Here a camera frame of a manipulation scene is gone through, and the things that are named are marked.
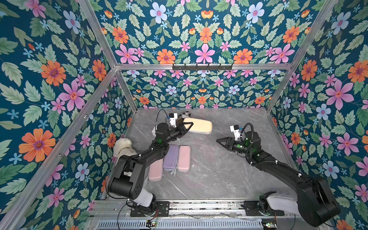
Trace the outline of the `pink-edged grey case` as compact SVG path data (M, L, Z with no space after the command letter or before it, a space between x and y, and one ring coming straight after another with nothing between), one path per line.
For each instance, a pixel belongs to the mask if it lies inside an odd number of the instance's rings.
M180 146L178 161L177 161L177 170L179 172L188 172L191 166L191 148L190 146Z

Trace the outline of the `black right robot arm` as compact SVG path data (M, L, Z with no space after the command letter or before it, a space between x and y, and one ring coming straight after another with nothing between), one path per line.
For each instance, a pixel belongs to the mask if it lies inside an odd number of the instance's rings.
M260 213L293 213L300 215L312 227L318 227L341 213L341 207L324 178L310 176L277 160L262 149L256 132L247 132L245 139L225 137L216 142L245 158L250 166L276 177L296 193L295 196L276 191L262 194L257 204Z

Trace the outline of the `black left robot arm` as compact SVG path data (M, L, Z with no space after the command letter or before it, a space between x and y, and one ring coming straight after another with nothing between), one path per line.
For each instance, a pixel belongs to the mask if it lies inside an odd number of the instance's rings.
M169 127L167 123L160 123L156 128L156 137L147 150L120 157L106 182L107 191L129 199L138 198L143 190L146 168L164 158L169 150L169 142L184 136L193 125L192 122L183 122L176 127Z

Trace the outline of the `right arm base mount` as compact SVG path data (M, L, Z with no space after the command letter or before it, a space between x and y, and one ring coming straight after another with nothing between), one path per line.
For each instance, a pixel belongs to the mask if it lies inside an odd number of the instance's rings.
M277 211L288 212L300 216L297 197L292 195L282 195L276 191L262 194L255 203L244 201L241 205L245 210L256 210L266 216Z

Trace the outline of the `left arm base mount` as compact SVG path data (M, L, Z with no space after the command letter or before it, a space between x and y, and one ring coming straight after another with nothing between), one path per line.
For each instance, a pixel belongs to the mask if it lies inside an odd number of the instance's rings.
M158 201L156 196L146 190L133 201L131 217L168 217L170 210L169 201Z

